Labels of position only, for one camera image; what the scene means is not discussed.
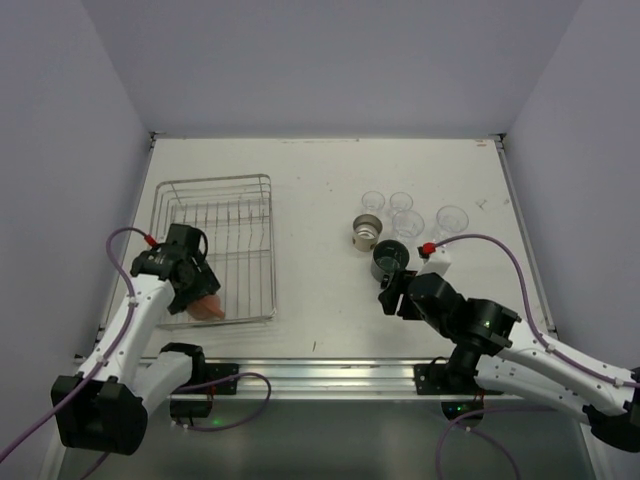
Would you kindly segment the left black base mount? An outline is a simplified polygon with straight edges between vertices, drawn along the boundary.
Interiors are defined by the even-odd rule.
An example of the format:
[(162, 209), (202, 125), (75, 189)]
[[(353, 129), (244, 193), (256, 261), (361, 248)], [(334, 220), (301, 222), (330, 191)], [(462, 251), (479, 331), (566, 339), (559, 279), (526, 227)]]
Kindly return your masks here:
[[(218, 381), (239, 372), (236, 363), (206, 364), (201, 373), (184, 384), (184, 387)], [(195, 419), (208, 417), (213, 410), (217, 397), (232, 396), (237, 393), (238, 380), (220, 382), (213, 386), (184, 392), (186, 399), (172, 398), (169, 403), (170, 416), (175, 421), (186, 421), (193, 425)]]

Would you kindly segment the clear glass tumbler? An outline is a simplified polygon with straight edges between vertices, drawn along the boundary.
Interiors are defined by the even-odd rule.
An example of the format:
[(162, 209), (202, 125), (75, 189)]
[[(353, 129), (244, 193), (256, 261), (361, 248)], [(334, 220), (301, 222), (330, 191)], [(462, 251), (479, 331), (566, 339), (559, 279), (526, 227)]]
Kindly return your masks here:
[(378, 191), (367, 191), (361, 197), (362, 212), (378, 216), (386, 203), (385, 196)]

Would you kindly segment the aluminium rail frame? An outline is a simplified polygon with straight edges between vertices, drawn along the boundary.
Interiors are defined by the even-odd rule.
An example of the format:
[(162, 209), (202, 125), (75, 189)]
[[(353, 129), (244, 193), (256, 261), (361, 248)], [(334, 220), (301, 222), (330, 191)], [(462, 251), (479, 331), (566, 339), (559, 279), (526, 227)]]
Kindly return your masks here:
[(255, 360), (184, 430), (161, 407), (140, 449), (53, 444), (45, 479), (609, 479), (598, 441), (511, 396), (419, 395), (410, 360)]

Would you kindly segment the faceted clear glass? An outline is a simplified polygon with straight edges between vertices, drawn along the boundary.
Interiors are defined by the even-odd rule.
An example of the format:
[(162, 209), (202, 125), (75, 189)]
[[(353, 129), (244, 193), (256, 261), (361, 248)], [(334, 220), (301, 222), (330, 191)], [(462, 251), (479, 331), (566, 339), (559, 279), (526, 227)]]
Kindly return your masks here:
[(424, 219), (419, 213), (413, 210), (398, 211), (393, 216), (393, 238), (405, 246), (414, 245), (424, 232), (424, 228)]

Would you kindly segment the dark green mug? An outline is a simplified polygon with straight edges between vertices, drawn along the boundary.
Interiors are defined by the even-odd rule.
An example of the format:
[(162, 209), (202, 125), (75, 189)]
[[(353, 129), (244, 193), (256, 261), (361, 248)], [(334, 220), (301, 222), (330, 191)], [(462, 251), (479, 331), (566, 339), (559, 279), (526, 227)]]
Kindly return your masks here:
[(370, 272), (372, 277), (381, 284), (385, 278), (390, 278), (396, 271), (404, 270), (410, 261), (407, 247), (393, 239), (380, 241), (373, 249)]

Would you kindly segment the small clear glass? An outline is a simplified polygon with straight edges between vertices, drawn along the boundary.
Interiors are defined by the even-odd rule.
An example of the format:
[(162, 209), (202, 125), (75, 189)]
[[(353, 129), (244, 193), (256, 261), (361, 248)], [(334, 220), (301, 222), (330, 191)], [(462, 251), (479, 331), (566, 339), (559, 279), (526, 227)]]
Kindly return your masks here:
[(413, 207), (413, 198), (406, 192), (395, 192), (389, 199), (389, 207), (391, 216), (395, 216), (399, 212), (411, 210)]

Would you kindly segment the orange plastic cup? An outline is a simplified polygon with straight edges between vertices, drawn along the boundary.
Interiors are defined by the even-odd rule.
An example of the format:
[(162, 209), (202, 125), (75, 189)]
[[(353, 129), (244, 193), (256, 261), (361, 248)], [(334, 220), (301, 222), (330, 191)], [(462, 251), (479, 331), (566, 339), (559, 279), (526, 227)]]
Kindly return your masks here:
[(224, 319), (225, 312), (221, 308), (221, 300), (218, 295), (207, 295), (200, 300), (191, 303), (187, 313), (197, 321), (210, 321)]

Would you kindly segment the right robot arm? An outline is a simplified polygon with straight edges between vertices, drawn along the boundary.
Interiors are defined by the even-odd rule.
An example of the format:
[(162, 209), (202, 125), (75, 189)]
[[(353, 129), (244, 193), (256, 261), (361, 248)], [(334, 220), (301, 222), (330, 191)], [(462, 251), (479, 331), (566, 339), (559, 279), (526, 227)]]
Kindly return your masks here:
[(426, 322), (454, 349), (445, 362), (414, 368), (416, 391), (504, 393), (564, 412), (618, 450), (639, 450), (639, 371), (594, 359), (535, 334), (513, 310), (464, 298), (436, 273), (384, 275), (387, 315)]

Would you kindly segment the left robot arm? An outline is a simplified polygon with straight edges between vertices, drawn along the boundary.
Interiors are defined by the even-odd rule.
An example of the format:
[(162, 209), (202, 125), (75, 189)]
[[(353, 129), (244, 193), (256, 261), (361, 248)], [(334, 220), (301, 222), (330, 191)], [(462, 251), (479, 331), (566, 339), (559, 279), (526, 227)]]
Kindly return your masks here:
[(169, 343), (150, 366), (139, 367), (164, 316), (220, 288), (202, 230), (172, 224), (163, 242), (148, 244), (125, 276), (128, 293), (100, 342), (75, 375), (60, 376), (52, 386), (59, 437), (68, 448), (133, 454), (165, 399), (207, 378), (204, 352), (193, 344)]

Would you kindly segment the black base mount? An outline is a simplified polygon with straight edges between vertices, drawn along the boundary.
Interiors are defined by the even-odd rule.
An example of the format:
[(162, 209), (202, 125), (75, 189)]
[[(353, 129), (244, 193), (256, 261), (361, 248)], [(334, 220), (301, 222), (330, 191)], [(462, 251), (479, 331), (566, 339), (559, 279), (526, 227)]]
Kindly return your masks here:
[(420, 396), (461, 396), (462, 400), (442, 400), (441, 410), (448, 420), (485, 407), (485, 396), (501, 396), (502, 392), (486, 390), (474, 380), (473, 361), (479, 356), (462, 357), (453, 354), (449, 359), (436, 357), (429, 363), (413, 366), (416, 394)]
[[(239, 372), (236, 363), (206, 364), (201, 373), (184, 384), (184, 387), (218, 381)], [(208, 417), (213, 410), (217, 397), (232, 396), (237, 393), (238, 380), (220, 382), (213, 386), (184, 392), (186, 399), (172, 398), (169, 403), (170, 416), (175, 421), (186, 421), (193, 425), (195, 419)]]

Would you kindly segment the tall clear glass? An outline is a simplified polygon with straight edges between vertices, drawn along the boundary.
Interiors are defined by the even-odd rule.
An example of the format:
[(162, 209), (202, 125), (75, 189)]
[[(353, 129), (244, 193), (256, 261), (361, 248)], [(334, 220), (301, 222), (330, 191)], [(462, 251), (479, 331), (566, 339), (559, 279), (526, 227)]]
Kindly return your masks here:
[(469, 226), (469, 217), (460, 207), (445, 205), (435, 217), (433, 240), (438, 243), (452, 236), (464, 233)]

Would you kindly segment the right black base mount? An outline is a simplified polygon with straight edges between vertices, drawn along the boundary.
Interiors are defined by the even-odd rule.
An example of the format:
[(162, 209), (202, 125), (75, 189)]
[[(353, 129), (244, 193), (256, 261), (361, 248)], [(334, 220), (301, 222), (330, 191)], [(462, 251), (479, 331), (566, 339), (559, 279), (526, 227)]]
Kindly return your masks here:
[(413, 366), (416, 394), (420, 396), (461, 396), (462, 400), (442, 400), (441, 410), (448, 420), (485, 407), (485, 396), (501, 396), (502, 392), (486, 390), (474, 380), (473, 361), (479, 356), (462, 357), (453, 354), (449, 359), (436, 357), (429, 363)]

